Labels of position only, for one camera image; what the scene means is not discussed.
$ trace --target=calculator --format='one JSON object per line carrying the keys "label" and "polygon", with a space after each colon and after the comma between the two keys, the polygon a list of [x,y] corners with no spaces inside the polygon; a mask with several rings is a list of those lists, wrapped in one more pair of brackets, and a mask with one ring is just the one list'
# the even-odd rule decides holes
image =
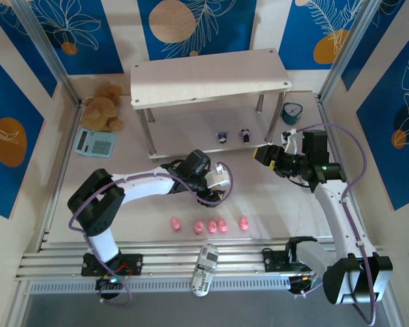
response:
{"label": "calculator", "polygon": [[82,128],[76,138],[74,150],[82,155],[110,157],[114,143],[114,133],[90,131],[89,129]]}

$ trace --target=alarm clock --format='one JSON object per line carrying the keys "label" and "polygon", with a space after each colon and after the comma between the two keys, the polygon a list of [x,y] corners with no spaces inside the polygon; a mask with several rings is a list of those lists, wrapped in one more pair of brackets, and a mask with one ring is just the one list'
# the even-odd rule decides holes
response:
{"label": "alarm clock", "polygon": [[282,119],[287,125],[294,125],[299,121],[303,107],[300,104],[294,104],[292,102],[286,102],[282,110]]}

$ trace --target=white table surface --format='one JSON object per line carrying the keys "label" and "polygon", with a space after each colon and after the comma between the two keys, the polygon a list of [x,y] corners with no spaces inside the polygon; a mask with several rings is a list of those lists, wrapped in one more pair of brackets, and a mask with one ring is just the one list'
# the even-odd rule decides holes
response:
{"label": "white table surface", "polygon": [[133,64],[130,73],[133,109],[289,91],[291,87],[272,48],[145,61]]}
{"label": "white table surface", "polygon": [[[286,102],[300,103],[304,108],[295,127],[321,122],[314,95],[310,92],[287,93]],[[264,104],[264,110],[273,110]],[[110,158],[85,157],[73,152],[65,173],[61,193],[53,217],[48,242],[80,242],[82,236],[68,229],[71,212],[66,206],[70,196],[85,179],[98,168],[109,173],[133,173],[151,170],[171,159],[152,163],[147,157],[147,148],[134,110],[120,109],[125,121],[124,130],[118,132],[117,142]],[[291,127],[277,125],[274,140],[278,141],[283,129]],[[240,238],[286,238],[289,236],[330,236],[326,218],[314,195],[306,189],[291,184],[253,159],[253,149],[210,153],[213,163],[223,161],[232,169],[234,189],[225,203],[217,208],[201,206],[188,193],[169,196],[153,196],[129,202],[122,206],[111,226],[117,241],[181,241],[201,239]],[[241,215],[249,219],[249,229],[238,227]],[[181,220],[182,229],[175,232],[170,219]],[[226,233],[201,235],[193,233],[197,219],[207,223],[210,218],[223,217],[228,224]]]}

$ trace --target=pink toy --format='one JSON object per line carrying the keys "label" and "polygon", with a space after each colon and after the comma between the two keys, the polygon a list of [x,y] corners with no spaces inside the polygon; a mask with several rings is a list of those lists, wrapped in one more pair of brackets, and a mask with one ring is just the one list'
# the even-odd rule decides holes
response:
{"label": "pink toy", "polygon": [[201,219],[199,219],[198,221],[196,221],[196,223],[194,224],[194,233],[196,234],[202,234],[203,232],[203,221]]}
{"label": "pink toy", "polygon": [[239,220],[239,228],[242,230],[248,230],[248,219],[246,216],[242,216]]}
{"label": "pink toy", "polygon": [[217,231],[217,222],[215,221],[215,219],[211,219],[210,222],[207,224],[207,230],[211,234]]}
{"label": "pink toy", "polygon": [[180,230],[182,227],[182,224],[180,222],[180,219],[177,217],[171,217],[171,227],[174,230]]}
{"label": "pink toy", "polygon": [[218,225],[218,230],[220,230],[220,232],[224,233],[225,231],[227,231],[227,223],[224,219],[222,218],[218,219],[217,225]]}

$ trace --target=brown teddy bear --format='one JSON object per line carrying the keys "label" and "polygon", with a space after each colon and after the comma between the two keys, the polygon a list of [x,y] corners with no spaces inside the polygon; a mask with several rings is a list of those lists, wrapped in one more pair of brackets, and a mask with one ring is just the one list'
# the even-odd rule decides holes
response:
{"label": "brown teddy bear", "polygon": [[109,82],[100,85],[94,97],[86,99],[79,125],[91,131],[119,131],[123,122],[118,118],[123,88]]}

